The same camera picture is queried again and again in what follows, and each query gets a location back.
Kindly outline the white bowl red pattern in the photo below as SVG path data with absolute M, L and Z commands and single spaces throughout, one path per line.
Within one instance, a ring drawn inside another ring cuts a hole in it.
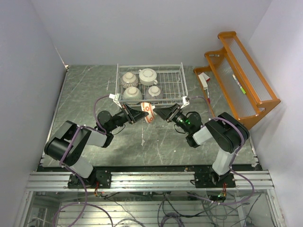
M 148 115 L 144 118 L 147 123 L 151 123 L 155 120 L 156 114 L 154 113 L 155 106 L 148 102 L 141 102 L 141 109 L 147 112 Z

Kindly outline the white wire dish rack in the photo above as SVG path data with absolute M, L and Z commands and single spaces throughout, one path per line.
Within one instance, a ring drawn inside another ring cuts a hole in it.
M 127 73 L 131 72 L 137 76 L 139 79 L 139 70 L 145 68 L 153 69 L 157 73 L 156 85 L 159 87 L 163 93 L 163 99 L 158 100 L 146 100 L 145 91 L 150 86 L 145 86 L 140 83 L 137 88 L 141 91 L 143 99 L 136 105 L 139 106 L 141 102 L 150 102 L 154 105 L 173 105 L 175 103 L 182 105 L 182 97 L 188 96 L 187 84 L 185 79 L 185 73 L 183 69 L 183 64 L 166 64 L 166 65 L 117 65 L 116 72 L 116 93 L 123 95 L 126 88 L 121 85 L 121 77 Z M 123 98 L 120 100 L 120 104 L 124 104 L 126 101 Z

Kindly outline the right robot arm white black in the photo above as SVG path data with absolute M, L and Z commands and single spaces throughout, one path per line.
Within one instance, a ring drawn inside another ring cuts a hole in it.
M 208 180 L 214 187 L 221 186 L 230 172 L 236 154 L 250 136 L 248 129 L 226 112 L 202 123 L 198 112 L 191 111 L 184 115 L 178 104 L 154 108 L 153 111 L 161 119 L 174 122 L 180 127 L 187 134 L 186 140 L 190 147 L 197 148 L 210 139 L 216 141 L 219 150 Z

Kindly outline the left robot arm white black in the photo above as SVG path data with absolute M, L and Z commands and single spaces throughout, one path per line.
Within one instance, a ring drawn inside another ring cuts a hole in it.
M 66 121 L 47 141 L 44 152 L 59 161 L 61 166 L 77 173 L 84 187 L 91 188 L 97 179 L 93 173 L 93 165 L 81 156 L 86 145 L 107 148 L 114 138 L 113 130 L 126 123 L 136 123 L 148 115 L 148 112 L 123 105 L 121 111 L 115 115 L 111 115 L 109 111 L 99 112 L 94 128 Z

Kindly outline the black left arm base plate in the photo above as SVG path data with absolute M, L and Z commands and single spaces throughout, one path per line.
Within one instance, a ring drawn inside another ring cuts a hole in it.
M 109 189 L 111 186 L 111 173 L 104 169 L 93 170 L 88 178 L 80 177 L 86 188 Z M 68 180 L 69 189 L 84 189 L 84 186 L 76 174 L 71 174 Z

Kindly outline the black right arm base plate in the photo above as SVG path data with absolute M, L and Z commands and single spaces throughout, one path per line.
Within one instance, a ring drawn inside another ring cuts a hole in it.
M 236 187 L 234 175 L 231 173 L 218 176 L 215 172 L 200 171 L 194 173 L 194 179 L 190 183 L 196 188 L 227 188 Z

